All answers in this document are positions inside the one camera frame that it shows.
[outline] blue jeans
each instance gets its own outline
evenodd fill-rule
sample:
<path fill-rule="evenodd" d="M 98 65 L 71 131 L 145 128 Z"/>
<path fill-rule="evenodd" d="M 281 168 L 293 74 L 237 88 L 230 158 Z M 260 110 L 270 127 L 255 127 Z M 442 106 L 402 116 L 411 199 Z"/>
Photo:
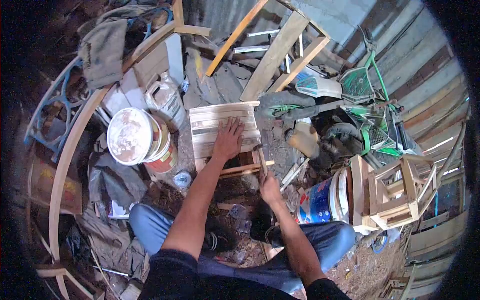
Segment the blue jeans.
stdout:
<path fill-rule="evenodd" d="M 174 217 L 145 204 L 137 204 L 130 211 L 130 225 L 139 242 L 152 256 L 160 250 Z M 343 222 L 300 225 L 317 253 L 322 271 L 326 272 L 340 261 L 355 242 L 353 227 Z M 233 268 L 200 255 L 200 276 L 228 276 L 252 280 L 292 293 L 301 287 L 300 278 L 291 270 L 285 251 L 281 251 L 264 265 L 251 268 Z"/>

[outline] white bucket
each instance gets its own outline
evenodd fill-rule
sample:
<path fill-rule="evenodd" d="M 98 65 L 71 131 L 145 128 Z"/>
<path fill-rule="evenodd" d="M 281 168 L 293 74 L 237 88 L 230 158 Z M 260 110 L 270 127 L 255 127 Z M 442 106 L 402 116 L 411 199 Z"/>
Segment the white bucket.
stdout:
<path fill-rule="evenodd" d="M 161 133 L 157 121 L 144 110 L 130 107 L 117 112 L 107 129 L 110 154 L 119 163 L 134 166 L 157 153 Z"/>

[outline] plastic bag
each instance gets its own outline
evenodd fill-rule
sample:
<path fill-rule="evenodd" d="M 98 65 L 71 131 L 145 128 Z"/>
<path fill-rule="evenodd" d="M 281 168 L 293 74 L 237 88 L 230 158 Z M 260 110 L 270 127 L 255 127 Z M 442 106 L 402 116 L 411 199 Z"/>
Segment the plastic bag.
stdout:
<path fill-rule="evenodd" d="M 90 202 L 96 204 L 100 219 L 106 224 L 112 200 L 129 213 L 130 205 L 140 202 L 147 192 L 139 171 L 120 164 L 108 152 L 93 152 L 88 161 L 88 169 Z"/>

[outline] plastic bucket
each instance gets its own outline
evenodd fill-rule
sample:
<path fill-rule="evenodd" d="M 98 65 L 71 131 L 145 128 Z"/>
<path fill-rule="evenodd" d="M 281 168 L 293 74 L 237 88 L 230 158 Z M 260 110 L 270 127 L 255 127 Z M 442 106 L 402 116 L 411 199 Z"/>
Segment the plastic bucket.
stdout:
<path fill-rule="evenodd" d="M 333 177 L 300 196 L 297 223 L 343 221 L 348 224 L 347 172 L 346 168 L 338 170 Z"/>
<path fill-rule="evenodd" d="M 130 107 L 117 112 L 110 121 L 107 129 L 108 149 L 122 165 L 140 164 L 150 152 L 154 126 L 147 115 L 141 109 Z"/>
<path fill-rule="evenodd" d="M 333 177 L 320 182 L 307 189 L 300 197 L 300 205 L 297 208 L 297 223 L 324 223 L 331 219 L 328 203 L 328 194 Z"/>
<path fill-rule="evenodd" d="M 157 116 L 151 116 L 158 123 L 160 129 L 160 145 L 157 152 L 144 160 L 144 164 L 156 173 L 167 173 L 178 161 L 178 151 L 171 142 L 171 135 L 167 124 Z"/>

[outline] gray cloth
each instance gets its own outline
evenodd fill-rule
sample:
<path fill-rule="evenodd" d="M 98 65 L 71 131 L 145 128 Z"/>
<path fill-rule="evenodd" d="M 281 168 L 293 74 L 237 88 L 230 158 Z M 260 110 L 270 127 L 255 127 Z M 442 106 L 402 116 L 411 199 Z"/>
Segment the gray cloth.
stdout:
<path fill-rule="evenodd" d="M 128 19 L 138 17 L 155 8 L 151 5 L 127 5 L 104 13 L 94 22 L 83 24 L 78 30 L 78 55 L 83 61 L 84 77 L 90 89 L 120 81 L 123 77 L 122 58 Z"/>
<path fill-rule="evenodd" d="M 97 25 L 82 39 L 78 55 L 92 90 L 120 81 L 127 19 Z"/>

